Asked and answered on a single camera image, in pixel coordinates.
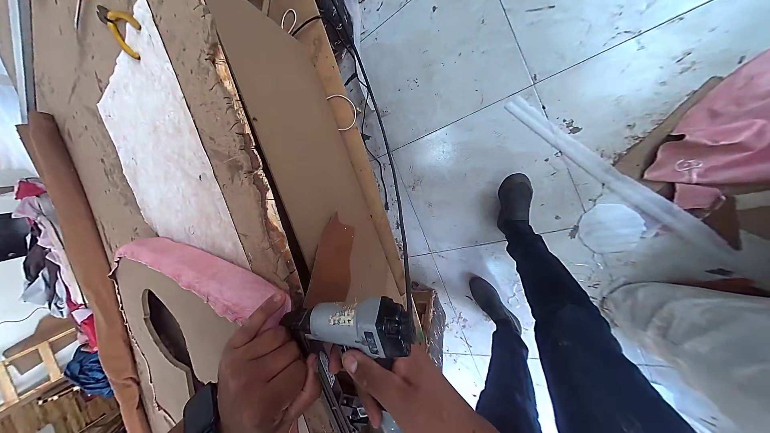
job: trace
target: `white plastic rod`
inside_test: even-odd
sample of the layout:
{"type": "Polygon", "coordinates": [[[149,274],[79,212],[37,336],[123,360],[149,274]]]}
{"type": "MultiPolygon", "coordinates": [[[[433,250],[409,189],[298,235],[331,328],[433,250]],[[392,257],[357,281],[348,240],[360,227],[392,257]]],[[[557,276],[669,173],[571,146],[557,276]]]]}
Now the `white plastic rod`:
{"type": "Polygon", "coordinates": [[[628,204],[671,228],[683,240],[723,260],[725,265],[739,268],[734,250],[710,227],[665,197],[617,171],[551,123],[520,96],[506,103],[505,109],[596,180],[615,191],[628,204]]]}

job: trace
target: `yellow handle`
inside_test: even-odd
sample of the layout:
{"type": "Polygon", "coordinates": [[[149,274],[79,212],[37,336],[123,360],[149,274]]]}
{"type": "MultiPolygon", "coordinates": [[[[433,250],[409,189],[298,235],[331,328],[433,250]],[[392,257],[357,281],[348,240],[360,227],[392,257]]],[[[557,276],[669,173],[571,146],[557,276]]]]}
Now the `yellow handle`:
{"type": "Polygon", "coordinates": [[[142,26],[136,21],[134,15],[124,11],[109,11],[107,12],[107,19],[109,21],[118,21],[119,19],[128,22],[134,29],[142,30],[142,26]]]}
{"type": "MultiPolygon", "coordinates": [[[[126,21],[128,23],[131,23],[131,21],[134,21],[136,23],[136,25],[132,24],[132,26],[135,29],[139,30],[139,23],[133,17],[131,17],[130,20],[126,19],[126,21]]],[[[115,25],[114,22],[108,22],[107,23],[107,27],[109,27],[109,31],[112,33],[113,36],[115,36],[115,40],[117,40],[118,43],[120,44],[120,48],[122,48],[123,51],[126,52],[126,54],[130,55],[131,57],[133,57],[136,60],[139,60],[139,53],[134,51],[134,50],[132,50],[131,47],[129,47],[129,45],[126,44],[126,41],[123,40],[123,37],[120,35],[120,32],[118,31],[118,26],[115,25]]]]}

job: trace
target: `black shoe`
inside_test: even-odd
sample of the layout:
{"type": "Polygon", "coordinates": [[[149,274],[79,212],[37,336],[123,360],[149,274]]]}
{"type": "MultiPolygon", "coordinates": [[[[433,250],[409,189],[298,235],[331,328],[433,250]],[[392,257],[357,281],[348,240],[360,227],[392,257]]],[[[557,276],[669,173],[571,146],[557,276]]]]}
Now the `black shoe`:
{"type": "Polygon", "coordinates": [[[489,284],[482,277],[473,277],[468,284],[470,285],[470,294],[474,297],[476,304],[478,304],[481,310],[489,316],[493,322],[511,321],[514,324],[517,333],[521,335],[521,323],[516,316],[503,305],[503,301],[500,300],[500,295],[497,294],[497,290],[494,289],[492,284],[489,284]]]}
{"type": "Polygon", "coordinates": [[[524,221],[529,223],[529,209],[532,204],[532,182],[526,174],[511,174],[500,184],[497,190],[500,199],[500,214],[497,216],[497,228],[503,230],[505,221],[524,221]]]}

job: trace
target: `pink foam padding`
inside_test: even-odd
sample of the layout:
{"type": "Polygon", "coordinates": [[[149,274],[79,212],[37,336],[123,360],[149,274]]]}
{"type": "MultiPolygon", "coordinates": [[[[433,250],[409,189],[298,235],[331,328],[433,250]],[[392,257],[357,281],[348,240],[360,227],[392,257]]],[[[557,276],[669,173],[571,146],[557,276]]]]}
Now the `pink foam padding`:
{"type": "MultiPolygon", "coordinates": [[[[238,324],[243,324],[267,298],[281,291],[259,275],[167,237],[127,243],[115,253],[115,261],[121,257],[166,275],[181,288],[198,295],[219,316],[238,324]]],[[[283,308],[268,319],[263,329],[277,326],[289,311],[291,300],[286,296],[283,308]]]]}
{"type": "Polygon", "coordinates": [[[710,91],[672,134],[685,139],[661,145],[645,179],[701,185],[770,181],[770,51],[710,91]]]}

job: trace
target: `dark jeans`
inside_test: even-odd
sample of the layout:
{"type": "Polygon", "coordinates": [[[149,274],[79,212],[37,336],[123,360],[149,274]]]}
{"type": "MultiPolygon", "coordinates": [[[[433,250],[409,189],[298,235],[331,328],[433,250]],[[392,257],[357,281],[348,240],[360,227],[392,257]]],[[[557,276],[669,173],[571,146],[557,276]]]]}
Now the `dark jeans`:
{"type": "MultiPolygon", "coordinates": [[[[535,340],[560,433],[692,432],[621,351],[610,326],[569,270],[526,223],[507,223],[508,253],[535,319],[535,340]]],[[[534,433],[527,346],[498,321],[476,411],[500,433],[534,433]]]]}

